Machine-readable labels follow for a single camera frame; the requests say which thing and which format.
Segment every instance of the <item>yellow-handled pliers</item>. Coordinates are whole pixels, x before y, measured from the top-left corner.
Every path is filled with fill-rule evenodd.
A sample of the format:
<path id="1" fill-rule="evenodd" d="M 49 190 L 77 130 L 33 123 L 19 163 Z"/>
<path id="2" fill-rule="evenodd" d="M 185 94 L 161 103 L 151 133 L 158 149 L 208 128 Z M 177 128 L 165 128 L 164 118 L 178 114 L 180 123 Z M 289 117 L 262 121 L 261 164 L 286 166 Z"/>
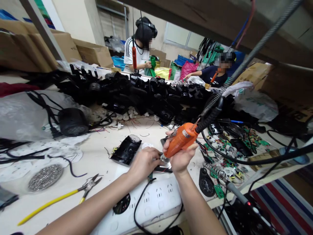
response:
<path id="1" fill-rule="evenodd" d="M 35 210 L 34 212 L 32 212 L 31 214 L 29 214 L 28 216 L 26 216 L 26 217 L 25 217 L 21 222 L 19 222 L 17 225 L 19 226 L 19 225 L 22 225 L 22 224 L 26 223 L 28 220 L 30 220 L 30 219 L 33 218 L 35 215 L 37 215 L 39 212 L 41 212 L 42 210 L 44 210 L 44 209 L 46 209 L 47 207 L 51 206 L 52 204 L 54 204 L 54 203 L 56 203 L 56 202 L 58 202 L 58 201 L 61 201 L 61 200 L 65 199 L 65 198 L 67 198 L 67 197 L 69 197 L 69 196 L 72 196 L 72 195 L 74 195 L 74 194 L 76 194 L 76 193 L 78 193 L 78 192 L 84 190 L 84 191 L 85 191 L 84 196 L 82 197 L 81 201 L 79 202 L 79 204 L 81 204 L 82 202 L 85 201 L 85 199 L 86 199 L 86 197 L 87 197 L 89 191 L 93 188 L 93 186 L 95 186 L 96 184 L 98 184 L 98 183 L 100 182 L 100 180 L 102 179 L 102 177 L 101 177 L 101 178 L 99 178 L 97 181 L 95 181 L 96 178 L 98 177 L 98 175 L 99 175 L 99 174 L 96 174 L 90 181 L 88 181 L 86 184 L 84 184 L 84 185 L 83 185 L 82 187 L 80 187 L 79 189 L 76 189 L 76 190 L 74 190 L 74 191 L 72 191 L 72 192 L 70 192 L 70 193 L 67 193 L 67 194 L 65 194 L 65 195 L 63 195 L 63 196 L 60 196 L 60 197 L 58 197 L 58 198 L 56 198 L 56 199 L 54 199 L 54 200 L 52 200 L 52 201 L 46 203 L 46 204 L 43 205 L 42 207 L 39 207 L 37 210 Z"/>

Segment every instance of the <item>white t-shirt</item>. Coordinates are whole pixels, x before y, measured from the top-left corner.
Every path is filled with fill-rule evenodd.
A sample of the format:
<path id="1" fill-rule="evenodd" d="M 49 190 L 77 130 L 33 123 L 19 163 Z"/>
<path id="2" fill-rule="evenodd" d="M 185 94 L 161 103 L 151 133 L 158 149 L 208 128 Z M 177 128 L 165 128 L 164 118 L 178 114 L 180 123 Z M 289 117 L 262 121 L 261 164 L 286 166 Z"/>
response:
<path id="1" fill-rule="evenodd" d="M 128 65 L 133 64 L 132 47 L 133 47 L 133 39 L 130 37 L 129 39 L 127 39 L 125 43 L 124 64 L 126 64 L 126 66 L 124 68 L 124 72 L 133 73 L 128 67 Z M 135 48 L 136 48 L 137 65 L 144 64 L 146 61 L 149 61 L 148 50 L 143 50 L 142 48 L 137 46 L 136 41 L 135 41 Z M 141 75 L 144 75 L 144 69 L 140 69 L 139 73 Z"/>

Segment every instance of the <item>dark red cloth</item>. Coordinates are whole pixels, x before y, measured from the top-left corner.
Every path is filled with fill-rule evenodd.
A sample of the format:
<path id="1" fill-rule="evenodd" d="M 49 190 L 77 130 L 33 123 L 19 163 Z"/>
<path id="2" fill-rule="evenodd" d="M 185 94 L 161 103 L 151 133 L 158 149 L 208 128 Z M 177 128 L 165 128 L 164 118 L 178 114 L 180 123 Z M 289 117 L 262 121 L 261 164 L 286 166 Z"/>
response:
<path id="1" fill-rule="evenodd" d="M 12 95 L 26 90 L 40 90 L 38 86 L 28 85 L 24 83 L 0 83 L 0 97 Z"/>

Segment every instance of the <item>pink bag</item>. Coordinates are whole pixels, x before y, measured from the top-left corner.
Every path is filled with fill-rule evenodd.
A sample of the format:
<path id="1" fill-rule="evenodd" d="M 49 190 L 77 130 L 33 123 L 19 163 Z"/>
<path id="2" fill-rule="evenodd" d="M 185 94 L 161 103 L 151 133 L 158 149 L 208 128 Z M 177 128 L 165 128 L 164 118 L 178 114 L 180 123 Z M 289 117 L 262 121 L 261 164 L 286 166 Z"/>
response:
<path id="1" fill-rule="evenodd" d="M 190 63 L 186 61 L 186 63 L 182 67 L 182 73 L 180 74 L 180 80 L 183 80 L 184 77 L 192 72 L 197 70 L 198 64 Z"/>

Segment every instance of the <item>window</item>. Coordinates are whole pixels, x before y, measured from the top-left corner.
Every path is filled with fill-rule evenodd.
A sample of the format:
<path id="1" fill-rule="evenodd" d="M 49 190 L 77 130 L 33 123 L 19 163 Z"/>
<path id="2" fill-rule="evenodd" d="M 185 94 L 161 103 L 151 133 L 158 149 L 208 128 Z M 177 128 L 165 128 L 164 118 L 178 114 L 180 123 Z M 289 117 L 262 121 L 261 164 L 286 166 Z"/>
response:
<path id="1" fill-rule="evenodd" d="M 187 29 L 167 22 L 165 27 L 164 42 L 186 50 L 198 50 L 203 36 Z"/>

